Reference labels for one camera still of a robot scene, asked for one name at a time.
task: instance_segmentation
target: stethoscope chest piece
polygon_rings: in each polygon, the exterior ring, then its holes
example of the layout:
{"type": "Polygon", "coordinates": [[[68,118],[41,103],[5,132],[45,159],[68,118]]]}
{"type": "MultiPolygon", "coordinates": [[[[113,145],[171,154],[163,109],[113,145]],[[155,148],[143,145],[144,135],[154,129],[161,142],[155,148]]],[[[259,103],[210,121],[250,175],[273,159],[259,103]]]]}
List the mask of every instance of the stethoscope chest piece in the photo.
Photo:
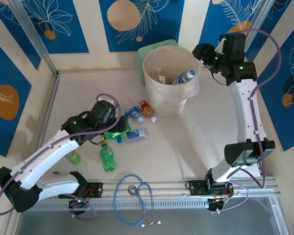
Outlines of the stethoscope chest piece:
{"type": "Polygon", "coordinates": [[[137,188],[134,185],[131,185],[131,186],[128,187],[127,191],[128,191],[129,194],[135,195],[136,194],[136,189],[137,188]]]}

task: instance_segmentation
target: plastic bottle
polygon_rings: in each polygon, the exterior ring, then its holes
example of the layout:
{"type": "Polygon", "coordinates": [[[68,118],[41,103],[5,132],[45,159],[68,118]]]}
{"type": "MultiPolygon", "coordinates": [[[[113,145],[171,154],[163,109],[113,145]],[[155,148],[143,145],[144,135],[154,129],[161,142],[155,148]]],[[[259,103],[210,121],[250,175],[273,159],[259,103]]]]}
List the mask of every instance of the plastic bottle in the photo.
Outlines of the plastic bottle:
{"type": "Polygon", "coordinates": [[[100,156],[103,163],[103,169],[105,172],[113,171],[117,168],[117,164],[114,161],[114,156],[112,149],[108,146],[107,141],[104,140],[104,137],[101,137],[101,150],[100,150],[100,156]]]}
{"type": "Polygon", "coordinates": [[[195,72],[193,70],[188,71],[188,72],[183,72],[181,75],[179,75],[172,83],[171,85],[175,84],[181,84],[184,82],[188,82],[195,76],[195,72]]]}
{"type": "Polygon", "coordinates": [[[142,139],[146,139],[148,137],[147,128],[137,129],[135,131],[129,131],[126,133],[126,140],[133,142],[142,139]]]}
{"type": "Polygon", "coordinates": [[[137,120],[140,124],[144,122],[142,111],[136,106],[136,104],[131,99],[126,99],[125,103],[127,105],[128,113],[133,120],[137,120]]]}
{"type": "Polygon", "coordinates": [[[82,162],[81,156],[75,150],[69,152],[65,157],[74,165],[79,165],[82,162]]]}
{"type": "Polygon", "coordinates": [[[127,126],[127,128],[123,132],[106,132],[104,135],[106,136],[107,140],[114,140],[118,137],[125,135],[126,132],[129,132],[131,128],[127,126]]]}
{"type": "Polygon", "coordinates": [[[150,118],[152,122],[157,121],[155,111],[150,107],[146,101],[139,102],[138,107],[143,111],[145,117],[150,118]]]}

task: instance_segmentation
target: white table surface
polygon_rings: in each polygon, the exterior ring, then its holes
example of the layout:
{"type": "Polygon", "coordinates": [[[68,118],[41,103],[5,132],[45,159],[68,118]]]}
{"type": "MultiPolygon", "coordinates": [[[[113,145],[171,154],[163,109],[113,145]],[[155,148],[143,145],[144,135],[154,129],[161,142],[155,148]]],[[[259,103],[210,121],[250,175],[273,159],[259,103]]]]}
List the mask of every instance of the white table surface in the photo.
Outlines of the white table surface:
{"type": "MultiPolygon", "coordinates": [[[[135,102],[146,99],[145,86],[136,70],[106,70],[61,75],[51,111],[45,140],[51,139],[71,116],[91,110],[99,93],[113,95],[123,106],[126,98],[135,102]]],[[[202,70],[200,91],[189,98],[184,110],[174,117],[157,117],[152,123],[132,122],[132,129],[146,127],[149,138],[135,143],[118,144],[108,140],[113,149],[117,169],[104,172],[100,159],[100,146],[90,142],[77,149],[83,162],[75,166],[66,158],[53,166],[53,171],[68,173],[79,171],[87,180],[119,180],[127,174],[137,174],[144,180],[203,178],[207,170],[223,158],[226,144],[237,141],[237,122],[232,96],[226,86],[215,82],[209,71],[202,70]]],[[[249,167],[260,176],[258,166],[249,167]]]]}

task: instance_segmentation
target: blue label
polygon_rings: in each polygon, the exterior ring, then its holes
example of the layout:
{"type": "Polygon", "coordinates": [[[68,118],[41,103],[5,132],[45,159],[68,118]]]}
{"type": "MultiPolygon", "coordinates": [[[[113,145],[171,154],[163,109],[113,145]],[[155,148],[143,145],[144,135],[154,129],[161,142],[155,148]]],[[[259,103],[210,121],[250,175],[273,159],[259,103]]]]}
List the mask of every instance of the blue label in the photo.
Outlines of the blue label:
{"type": "Polygon", "coordinates": [[[129,131],[126,133],[128,139],[139,137],[138,131],[129,131]]]}
{"type": "Polygon", "coordinates": [[[138,113],[141,113],[141,112],[142,112],[142,111],[141,111],[137,106],[131,108],[131,109],[128,111],[128,113],[130,114],[130,116],[131,116],[132,118],[135,118],[135,116],[136,116],[138,113]]]}
{"type": "Polygon", "coordinates": [[[126,133],[126,136],[128,139],[133,139],[139,136],[144,136],[145,132],[144,129],[139,129],[139,130],[135,130],[135,131],[129,131],[126,133]]]}
{"type": "Polygon", "coordinates": [[[182,76],[179,76],[177,79],[176,79],[177,83],[184,83],[184,80],[182,78],[182,76]]]}

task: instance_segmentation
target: blue stethoscope tubing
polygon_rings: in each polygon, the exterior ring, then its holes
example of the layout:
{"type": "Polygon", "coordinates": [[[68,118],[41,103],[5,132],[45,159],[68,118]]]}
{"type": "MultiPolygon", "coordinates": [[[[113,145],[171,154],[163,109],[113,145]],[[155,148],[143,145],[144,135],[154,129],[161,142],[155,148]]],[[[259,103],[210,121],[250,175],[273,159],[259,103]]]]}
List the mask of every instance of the blue stethoscope tubing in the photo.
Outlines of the blue stethoscope tubing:
{"type": "Polygon", "coordinates": [[[139,194],[139,190],[141,189],[141,187],[147,187],[148,189],[149,189],[149,192],[150,192],[150,194],[152,193],[152,191],[151,191],[151,187],[150,187],[150,185],[149,184],[147,184],[147,183],[145,183],[145,182],[143,182],[143,180],[138,176],[138,175],[134,175],[134,174],[131,174],[131,175],[126,175],[126,176],[124,176],[120,181],[119,181],[119,183],[117,184],[117,186],[116,186],[116,190],[115,190],[115,192],[114,192],[114,197],[113,197],[113,208],[114,208],[114,212],[116,213],[116,215],[117,215],[117,217],[120,219],[120,221],[122,221],[124,224],[126,224],[126,225],[129,225],[129,226],[138,226],[138,225],[140,225],[142,222],[143,222],[143,220],[144,220],[144,216],[145,216],[145,214],[146,214],[146,206],[145,206],[145,204],[144,204],[144,202],[143,202],[143,200],[142,200],[142,198],[141,198],[141,196],[140,196],[140,194],[139,194]],[[120,187],[120,185],[121,185],[121,183],[125,180],[125,179],[127,179],[127,178],[129,178],[129,177],[134,177],[134,178],[136,178],[136,179],[138,179],[140,182],[141,182],[141,184],[137,187],[137,189],[135,190],[135,192],[136,192],[136,196],[138,197],[138,199],[139,199],[139,201],[141,202],[141,204],[142,204],[142,206],[143,206],[143,216],[142,216],[142,218],[140,219],[140,221],[138,221],[137,223],[130,223],[130,222],[127,222],[125,219],[123,219],[123,217],[119,214],[119,212],[118,212],[118,210],[117,210],[117,193],[118,193],[118,191],[119,191],[119,187],[120,187]]]}

